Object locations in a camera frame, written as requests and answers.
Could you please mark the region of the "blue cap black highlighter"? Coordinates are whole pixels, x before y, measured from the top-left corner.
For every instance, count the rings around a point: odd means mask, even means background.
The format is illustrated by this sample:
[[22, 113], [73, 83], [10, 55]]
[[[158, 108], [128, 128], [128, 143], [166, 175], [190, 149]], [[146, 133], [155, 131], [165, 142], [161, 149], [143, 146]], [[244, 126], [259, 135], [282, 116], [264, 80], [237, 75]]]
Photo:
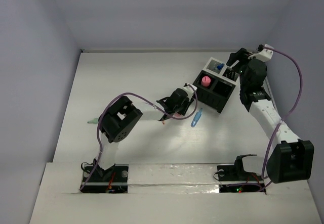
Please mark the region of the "blue cap black highlighter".
[[219, 65], [217, 65], [217, 69], [218, 69], [219, 71], [221, 71], [221, 70], [224, 68], [224, 66], [225, 66], [224, 63], [219, 64]]

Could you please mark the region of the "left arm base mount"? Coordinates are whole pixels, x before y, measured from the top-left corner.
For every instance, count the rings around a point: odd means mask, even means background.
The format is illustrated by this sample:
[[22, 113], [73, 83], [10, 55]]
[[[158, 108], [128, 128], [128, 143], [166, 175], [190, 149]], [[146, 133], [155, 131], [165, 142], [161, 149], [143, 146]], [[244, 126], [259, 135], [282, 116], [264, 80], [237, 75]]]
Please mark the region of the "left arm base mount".
[[129, 166], [115, 164], [108, 170], [102, 170], [99, 166], [90, 175], [94, 163], [82, 163], [83, 179], [81, 192], [91, 194], [123, 194], [128, 192]]

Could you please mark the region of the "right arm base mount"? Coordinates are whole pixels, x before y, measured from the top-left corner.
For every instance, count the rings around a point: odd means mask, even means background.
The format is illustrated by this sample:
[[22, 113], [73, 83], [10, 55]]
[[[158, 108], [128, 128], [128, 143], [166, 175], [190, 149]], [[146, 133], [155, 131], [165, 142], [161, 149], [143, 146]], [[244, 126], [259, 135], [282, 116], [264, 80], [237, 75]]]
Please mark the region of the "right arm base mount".
[[219, 183], [220, 193], [265, 193], [265, 184], [260, 175], [244, 169], [243, 158], [256, 154], [239, 155], [234, 163], [218, 165], [213, 179]]

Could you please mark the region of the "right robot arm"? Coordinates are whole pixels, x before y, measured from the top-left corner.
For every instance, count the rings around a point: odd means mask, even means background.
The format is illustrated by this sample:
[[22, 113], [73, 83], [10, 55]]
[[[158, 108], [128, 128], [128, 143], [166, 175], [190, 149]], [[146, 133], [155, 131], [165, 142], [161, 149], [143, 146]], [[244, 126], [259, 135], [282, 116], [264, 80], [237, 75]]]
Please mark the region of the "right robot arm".
[[259, 45], [257, 53], [245, 48], [231, 53], [226, 63], [239, 74], [240, 101], [257, 120], [269, 138], [261, 177], [268, 177], [274, 184], [307, 180], [311, 176], [314, 145], [297, 136], [285, 123], [296, 109], [302, 89], [303, 78], [299, 78], [299, 91], [294, 105], [285, 116], [280, 116], [263, 83], [267, 76], [266, 62], [276, 49]]

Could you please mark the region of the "pink cap black highlighter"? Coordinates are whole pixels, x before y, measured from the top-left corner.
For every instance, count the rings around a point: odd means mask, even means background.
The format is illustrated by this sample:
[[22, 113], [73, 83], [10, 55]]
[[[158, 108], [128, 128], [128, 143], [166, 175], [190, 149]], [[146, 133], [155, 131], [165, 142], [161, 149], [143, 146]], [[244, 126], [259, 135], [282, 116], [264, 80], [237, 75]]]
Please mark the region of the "pink cap black highlighter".
[[201, 85], [204, 86], [204, 87], [209, 87], [211, 84], [211, 78], [208, 77], [208, 76], [204, 76], [202, 79], [201, 79]]

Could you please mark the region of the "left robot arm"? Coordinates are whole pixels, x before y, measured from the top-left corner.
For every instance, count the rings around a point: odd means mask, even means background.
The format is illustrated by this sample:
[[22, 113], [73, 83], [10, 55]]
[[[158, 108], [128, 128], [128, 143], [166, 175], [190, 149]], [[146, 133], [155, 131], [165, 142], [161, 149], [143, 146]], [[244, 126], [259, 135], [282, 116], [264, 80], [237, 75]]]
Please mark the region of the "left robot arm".
[[123, 93], [113, 99], [99, 117], [97, 140], [99, 153], [90, 174], [106, 181], [111, 178], [119, 142], [124, 140], [139, 121], [168, 119], [184, 120], [193, 101], [197, 101], [197, 87], [185, 84], [156, 103], [134, 93]]

